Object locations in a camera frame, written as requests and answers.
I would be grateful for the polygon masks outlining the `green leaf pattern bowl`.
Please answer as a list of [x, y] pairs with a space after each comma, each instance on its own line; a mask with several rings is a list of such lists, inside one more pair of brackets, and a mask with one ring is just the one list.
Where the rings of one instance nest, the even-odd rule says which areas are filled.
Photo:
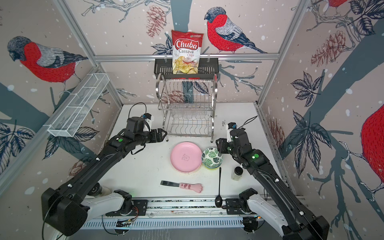
[[223, 155], [217, 148], [205, 149], [202, 153], [202, 163], [207, 167], [220, 167], [223, 162]]

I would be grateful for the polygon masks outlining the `pink plate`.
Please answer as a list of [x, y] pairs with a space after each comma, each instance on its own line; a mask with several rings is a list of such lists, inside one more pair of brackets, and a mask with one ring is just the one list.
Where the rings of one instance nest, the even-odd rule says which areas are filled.
[[194, 143], [182, 142], [171, 151], [172, 166], [181, 173], [192, 173], [202, 165], [202, 150]]

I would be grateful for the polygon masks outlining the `lime green bowl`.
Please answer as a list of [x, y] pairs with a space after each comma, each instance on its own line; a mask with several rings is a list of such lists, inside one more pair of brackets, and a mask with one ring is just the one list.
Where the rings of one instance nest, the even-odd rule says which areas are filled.
[[220, 167], [214, 167], [214, 168], [211, 168], [211, 167], [207, 167], [207, 166], [205, 166], [205, 168], [206, 169], [208, 169], [208, 170], [219, 170], [220, 169]]

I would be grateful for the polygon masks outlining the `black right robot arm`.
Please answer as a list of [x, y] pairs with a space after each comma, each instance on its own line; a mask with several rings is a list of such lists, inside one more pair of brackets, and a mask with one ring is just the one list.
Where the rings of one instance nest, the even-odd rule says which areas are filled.
[[270, 160], [249, 142], [244, 128], [233, 129], [230, 138], [216, 140], [221, 154], [230, 154], [266, 190], [274, 205], [263, 200], [254, 189], [239, 195], [242, 211], [254, 212], [273, 227], [284, 240], [325, 240], [330, 224], [303, 205], [276, 173]]

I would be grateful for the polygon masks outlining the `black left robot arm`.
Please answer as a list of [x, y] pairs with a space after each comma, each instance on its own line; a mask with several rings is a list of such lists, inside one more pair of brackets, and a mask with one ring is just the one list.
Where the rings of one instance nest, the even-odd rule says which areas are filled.
[[161, 128], [151, 129], [144, 117], [127, 120], [126, 128], [113, 136], [76, 176], [56, 190], [49, 188], [41, 196], [43, 223], [64, 236], [76, 233], [86, 222], [111, 212], [126, 216], [133, 209], [132, 196], [122, 190], [86, 200], [98, 181], [126, 155], [140, 146], [161, 143], [167, 136]]

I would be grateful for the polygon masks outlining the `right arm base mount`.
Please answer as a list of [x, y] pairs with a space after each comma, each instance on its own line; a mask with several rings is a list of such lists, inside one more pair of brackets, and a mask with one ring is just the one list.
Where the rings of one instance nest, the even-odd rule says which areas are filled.
[[267, 210], [256, 199], [226, 199], [221, 208], [227, 212], [227, 215], [256, 215], [265, 213]]

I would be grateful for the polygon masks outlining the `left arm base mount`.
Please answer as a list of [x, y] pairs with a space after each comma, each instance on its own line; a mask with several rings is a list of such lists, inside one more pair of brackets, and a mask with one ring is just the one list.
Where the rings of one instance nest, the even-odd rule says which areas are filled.
[[145, 216], [148, 207], [148, 200], [132, 200], [132, 206], [129, 211], [120, 209], [118, 211], [109, 212], [106, 214], [107, 217], [135, 217]]

